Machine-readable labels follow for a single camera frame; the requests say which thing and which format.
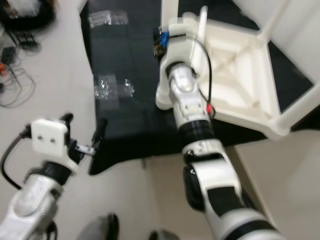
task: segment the black tablecloth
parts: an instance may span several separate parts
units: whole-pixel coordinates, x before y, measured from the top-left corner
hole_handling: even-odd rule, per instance
[[[259,29],[231,0],[180,0],[179,15],[198,15],[203,5],[208,6],[210,19]],[[126,11],[128,25],[88,28],[86,11],[90,14],[104,10]],[[95,82],[99,76],[115,75],[119,84],[130,80],[135,91],[133,97],[121,97],[116,108],[108,100],[96,101],[97,119],[107,118],[109,125],[103,147],[92,161],[92,175],[122,161],[179,153],[182,149],[172,111],[161,111],[155,105],[159,66],[152,47],[153,29],[160,25],[160,14],[161,0],[95,0],[89,1],[82,13],[83,37]],[[312,84],[272,42],[269,50],[283,112]],[[319,111],[313,113],[300,127],[318,127],[318,116]],[[260,132],[230,123],[216,120],[213,124],[225,146],[265,138]]]

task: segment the metal screw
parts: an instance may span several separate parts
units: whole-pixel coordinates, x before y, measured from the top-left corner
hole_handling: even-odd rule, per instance
[[[198,151],[202,153],[205,149],[205,143],[202,141],[198,144]]]
[[[47,214],[47,210],[45,208],[41,208],[41,215],[45,216]]]

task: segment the transparent plastic packaging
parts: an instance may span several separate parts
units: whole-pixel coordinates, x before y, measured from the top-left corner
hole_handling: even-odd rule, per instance
[[[100,25],[128,25],[128,14],[123,10],[98,11],[88,17],[90,27],[95,28]]]
[[[135,92],[134,85],[130,80],[124,79],[123,82],[117,83],[116,76],[100,75],[98,83],[94,86],[94,95],[99,100],[118,100],[119,98],[133,97]]]

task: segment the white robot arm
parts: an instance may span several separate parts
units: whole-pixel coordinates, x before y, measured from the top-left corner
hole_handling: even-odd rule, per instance
[[[84,155],[94,156],[103,139],[106,120],[102,120],[92,138],[92,146],[78,145],[70,138],[71,113],[60,119],[38,119],[27,125],[1,159],[3,176],[19,191],[12,198],[8,212],[0,224],[0,240],[41,240],[51,232],[57,239],[57,226],[52,221],[63,186],[77,172]],[[31,138],[33,150],[41,153],[44,162],[33,168],[21,188],[5,172],[5,161],[20,139]]]
[[[189,205],[206,215],[215,240],[285,240],[265,216],[243,205],[241,183],[212,128],[210,99],[204,101],[187,58],[168,57],[170,48],[163,43],[170,46],[174,38],[173,44],[178,45],[191,37],[168,32],[160,32],[158,37],[154,44],[154,53],[161,61],[156,103],[163,110],[173,108],[184,146],[183,176]],[[205,47],[196,39],[194,42],[206,54],[210,71]]]

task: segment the person's foot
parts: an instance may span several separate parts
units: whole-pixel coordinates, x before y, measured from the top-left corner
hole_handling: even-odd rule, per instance
[[[148,240],[180,240],[180,238],[172,232],[160,230],[152,231]]]
[[[119,237],[119,218],[115,214],[107,216],[108,232],[105,240],[118,240]]]
[[[76,240],[118,240],[119,219],[111,213],[91,221]]]

